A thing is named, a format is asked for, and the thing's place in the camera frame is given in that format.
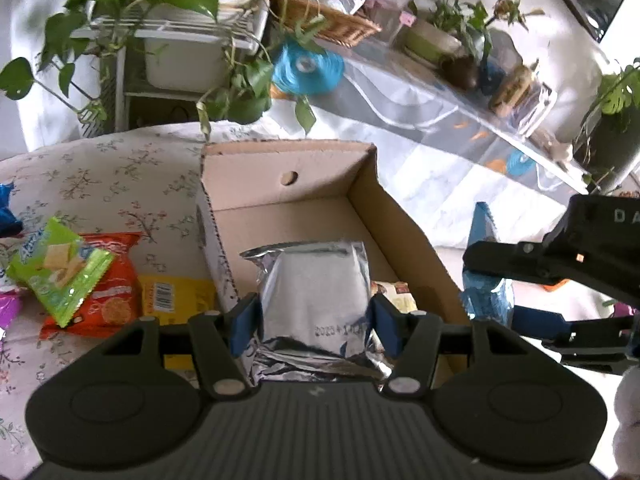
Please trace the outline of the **white gloved hand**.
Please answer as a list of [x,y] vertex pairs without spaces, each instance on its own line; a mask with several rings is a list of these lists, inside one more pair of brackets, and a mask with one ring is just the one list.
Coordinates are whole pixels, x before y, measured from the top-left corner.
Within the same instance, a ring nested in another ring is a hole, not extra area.
[[613,440],[613,453],[618,472],[631,479],[639,478],[639,402],[640,370],[626,370],[614,399],[614,411],[620,426]]

